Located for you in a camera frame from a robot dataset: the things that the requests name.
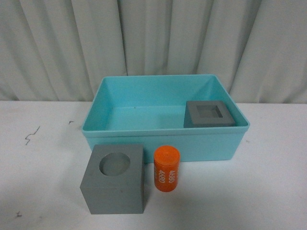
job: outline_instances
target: white backdrop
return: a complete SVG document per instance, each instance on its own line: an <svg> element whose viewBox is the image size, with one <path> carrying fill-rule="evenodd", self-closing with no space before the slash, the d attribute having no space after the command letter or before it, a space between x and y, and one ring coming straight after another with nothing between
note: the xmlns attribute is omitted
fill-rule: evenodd
<svg viewBox="0 0 307 230"><path fill-rule="evenodd" d="M104 76L206 73L236 102L307 103L307 1L0 1L0 100L91 101Z"/></svg>

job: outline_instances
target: orange canister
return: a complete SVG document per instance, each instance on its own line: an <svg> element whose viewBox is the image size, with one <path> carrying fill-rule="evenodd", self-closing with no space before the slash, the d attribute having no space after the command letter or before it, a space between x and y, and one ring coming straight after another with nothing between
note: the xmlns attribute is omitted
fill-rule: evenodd
<svg viewBox="0 0 307 230"><path fill-rule="evenodd" d="M174 190L178 183L180 152L173 146L163 145L153 154L154 185L162 192Z"/></svg>

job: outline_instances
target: white tabletop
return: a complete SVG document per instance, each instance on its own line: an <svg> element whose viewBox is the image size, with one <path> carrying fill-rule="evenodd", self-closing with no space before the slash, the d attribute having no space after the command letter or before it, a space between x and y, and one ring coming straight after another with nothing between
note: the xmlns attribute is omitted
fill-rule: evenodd
<svg viewBox="0 0 307 230"><path fill-rule="evenodd" d="M0 102L1 230L307 229L306 104L238 104L251 126L233 159L182 162L170 193L145 165L144 213L128 215L91 215L79 189L90 105Z"/></svg>

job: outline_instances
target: gray foam block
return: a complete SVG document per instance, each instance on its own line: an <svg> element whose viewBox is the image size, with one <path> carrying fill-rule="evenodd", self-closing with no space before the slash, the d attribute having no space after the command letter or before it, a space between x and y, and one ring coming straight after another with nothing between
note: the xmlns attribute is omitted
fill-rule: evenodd
<svg viewBox="0 0 307 230"><path fill-rule="evenodd" d="M95 145L80 189L91 214L143 213L143 146Z"/></svg>
<svg viewBox="0 0 307 230"><path fill-rule="evenodd" d="M187 101L184 128L227 127L235 125L222 101Z"/></svg>

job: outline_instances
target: plastic storage bin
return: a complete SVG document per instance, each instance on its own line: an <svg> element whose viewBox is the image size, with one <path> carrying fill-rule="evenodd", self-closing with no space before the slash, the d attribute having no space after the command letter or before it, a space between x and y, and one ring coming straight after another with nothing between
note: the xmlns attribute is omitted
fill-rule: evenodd
<svg viewBox="0 0 307 230"><path fill-rule="evenodd" d="M184 128L186 101L221 100L236 124ZM249 122L214 75L105 77L82 132L96 144L143 144L145 163L154 151L171 145L181 161L229 160Z"/></svg>

